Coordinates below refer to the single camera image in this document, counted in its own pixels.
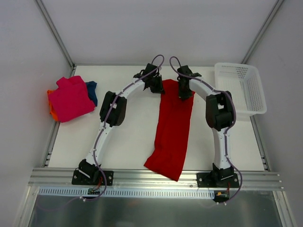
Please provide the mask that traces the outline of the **red t shirt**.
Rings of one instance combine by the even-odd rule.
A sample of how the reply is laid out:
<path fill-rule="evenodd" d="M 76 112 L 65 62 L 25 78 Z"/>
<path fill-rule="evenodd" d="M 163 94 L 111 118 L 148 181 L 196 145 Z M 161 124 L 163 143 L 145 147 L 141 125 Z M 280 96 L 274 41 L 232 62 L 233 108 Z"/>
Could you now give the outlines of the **red t shirt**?
<path fill-rule="evenodd" d="M 144 166 L 177 182 L 186 158 L 194 97 L 181 100 L 178 82 L 172 79 L 163 81 L 163 87 L 154 151 Z"/>

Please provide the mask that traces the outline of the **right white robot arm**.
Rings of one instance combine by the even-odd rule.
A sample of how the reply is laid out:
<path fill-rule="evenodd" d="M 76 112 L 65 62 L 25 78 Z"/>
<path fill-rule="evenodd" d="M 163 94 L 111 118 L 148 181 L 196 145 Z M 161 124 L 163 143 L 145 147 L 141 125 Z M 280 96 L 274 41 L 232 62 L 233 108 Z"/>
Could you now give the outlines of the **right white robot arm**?
<path fill-rule="evenodd" d="M 212 171 L 203 181 L 217 187 L 232 183 L 234 167 L 230 164 L 230 129 L 235 124 L 235 108 L 228 91 L 219 91 L 202 80 L 199 73 L 193 73 L 187 66 L 176 70 L 178 94 L 181 100 L 189 99 L 193 93 L 205 100 L 205 118 L 214 136 L 214 162 Z"/>

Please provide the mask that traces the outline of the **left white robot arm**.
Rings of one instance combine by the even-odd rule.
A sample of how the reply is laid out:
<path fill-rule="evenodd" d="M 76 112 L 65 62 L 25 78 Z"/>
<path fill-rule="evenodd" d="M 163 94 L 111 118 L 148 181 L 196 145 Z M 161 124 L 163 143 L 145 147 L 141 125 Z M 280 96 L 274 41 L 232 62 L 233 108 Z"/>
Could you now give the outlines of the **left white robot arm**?
<path fill-rule="evenodd" d="M 108 91 L 105 94 L 100 109 L 100 126 L 95 142 L 86 157 L 79 163 L 78 171 L 87 184 L 95 184 L 100 177 L 101 162 L 105 147 L 112 131 L 120 126 L 126 115 L 127 101 L 137 92 L 149 89 L 152 93 L 163 94 L 163 82 L 160 74 L 161 66 L 148 63 L 145 69 L 135 74 L 132 82 L 125 88 L 117 91 Z"/>

